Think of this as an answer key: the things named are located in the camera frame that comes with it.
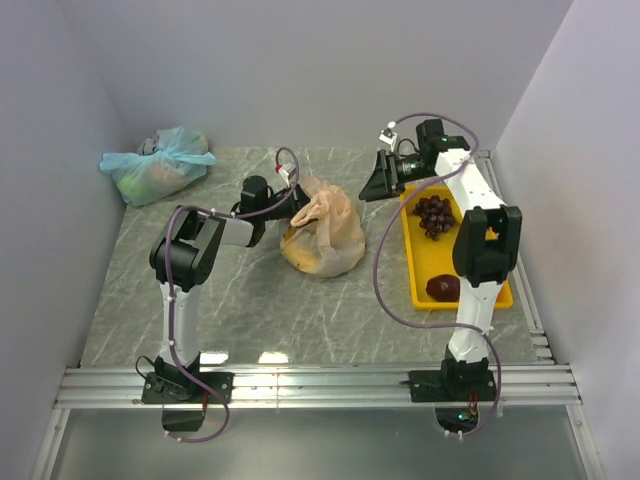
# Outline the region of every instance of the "gray marble tabletop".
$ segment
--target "gray marble tabletop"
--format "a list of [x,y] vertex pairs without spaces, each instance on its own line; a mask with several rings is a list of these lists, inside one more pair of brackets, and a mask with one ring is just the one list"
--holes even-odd
[[[296,150],[302,174],[345,189],[366,232],[365,257],[333,279],[295,270],[281,255],[278,226],[270,225],[254,248],[222,247],[203,287],[198,331],[203,351],[224,352],[230,363],[256,363],[278,352],[290,363],[439,361],[450,331],[417,331],[391,320],[371,285],[373,250],[397,201],[364,204],[357,194],[370,174],[375,148]],[[107,272],[82,357],[83,367],[129,366],[154,357],[162,334],[162,296],[149,267],[151,245],[177,204],[228,209],[247,175],[281,185],[275,149],[221,148],[208,175],[185,190],[142,208],[129,207]],[[455,312],[418,312],[409,294],[407,258],[398,220],[380,261],[382,295],[403,318],[454,322]],[[494,315],[492,338],[503,362],[536,360],[515,284],[515,305]]]

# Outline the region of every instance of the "bunch of grapes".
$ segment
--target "bunch of grapes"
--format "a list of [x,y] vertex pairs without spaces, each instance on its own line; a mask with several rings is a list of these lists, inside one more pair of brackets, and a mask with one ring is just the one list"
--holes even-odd
[[425,229],[425,236],[436,241],[441,233],[447,233],[456,223],[448,198],[440,200],[438,195],[421,198],[413,209],[413,214],[420,216],[420,227]]

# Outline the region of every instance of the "metal frame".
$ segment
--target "metal frame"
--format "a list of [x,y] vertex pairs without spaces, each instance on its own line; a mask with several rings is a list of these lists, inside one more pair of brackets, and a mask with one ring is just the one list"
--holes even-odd
[[[479,152],[476,164],[500,195],[490,153]],[[571,367],[556,365],[522,259],[513,271],[537,362],[503,367],[501,405],[566,405],[567,413],[589,480],[605,478],[600,456],[584,416],[580,393]],[[219,365],[203,363],[204,371],[233,372],[234,390],[230,408],[425,408],[430,403],[411,403],[410,370],[437,370],[433,364],[366,365]],[[32,478],[50,477],[71,409],[160,409],[143,405],[144,380],[130,368],[67,369],[36,461]],[[462,406],[439,403],[437,406]],[[202,408],[179,405],[176,408]]]
[[68,409],[54,409],[51,412],[40,453],[38,453],[38,458],[31,472],[31,480],[47,480],[51,477],[70,412]]
[[587,422],[584,406],[567,405],[567,414],[573,429],[573,435],[576,438],[576,444],[582,457],[582,464],[587,472],[588,480],[604,480],[606,477],[602,459],[596,442],[593,440],[593,434]]
[[[411,403],[410,370],[439,370],[433,365],[206,366],[203,371],[235,374],[229,407],[235,408],[421,408]],[[57,409],[161,409],[143,405],[144,380],[132,369],[69,369],[55,401]],[[505,366],[501,401],[505,405],[579,405],[571,368],[564,365]],[[464,406],[464,403],[438,403]],[[202,405],[165,408],[199,409]]]

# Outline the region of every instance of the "blue plastic bag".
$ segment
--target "blue plastic bag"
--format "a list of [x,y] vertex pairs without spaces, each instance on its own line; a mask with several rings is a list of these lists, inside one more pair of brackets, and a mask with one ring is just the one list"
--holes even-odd
[[105,153],[100,171],[108,173],[125,202],[136,207],[155,202],[207,173],[216,157],[200,132],[176,127],[158,130],[138,153]]

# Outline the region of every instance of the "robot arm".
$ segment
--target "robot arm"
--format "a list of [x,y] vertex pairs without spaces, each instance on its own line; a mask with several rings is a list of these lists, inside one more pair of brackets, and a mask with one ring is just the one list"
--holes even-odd
[[[285,164],[278,170],[288,180],[295,167]],[[201,400],[206,403],[202,389],[183,375],[180,368],[216,390],[220,398],[229,398],[230,374],[200,372],[197,321],[201,287],[209,278],[221,245],[253,247],[265,233],[267,221],[293,217],[309,202],[300,186],[296,186],[293,194],[285,200],[283,197],[289,189],[274,193],[263,177],[251,176],[243,182],[240,201],[234,206],[232,215],[204,209],[180,210],[174,220],[171,238],[166,236],[171,220],[167,223],[149,255],[149,263],[156,272],[164,300],[164,331],[160,352],[152,362],[153,372],[146,376],[143,403],[199,403]],[[165,270],[168,242],[171,243],[170,265],[174,283],[172,299]],[[172,307],[173,338],[169,333]],[[172,348],[180,368],[171,354]],[[200,428],[203,418],[197,412],[172,410],[163,413],[163,426],[167,431],[195,431]]]
[[[466,140],[445,135],[442,120],[418,125],[418,152],[400,155],[394,151],[394,126],[390,124],[380,135],[388,150],[378,151],[374,171],[360,192],[361,200],[396,197],[404,192],[405,183],[450,174],[468,157]],[[476,326],[486,334],[502,284],[516,265],[522,214],[518,207],[504,204],[473,162],[445,183],[464,217],[453,248],[453,265],[460,277],[456,321]],[[488,229],[494,231],[496,239],[486,238]],[[494,385],[488,365],[484,338],[468,328],[456,328],[437,379],[444,395],[433,392],[431,400],[465,400],[471,392],[486,392],[483,387]],[[486,393],[489,397],[492,394],[495,396],[495,390]]]

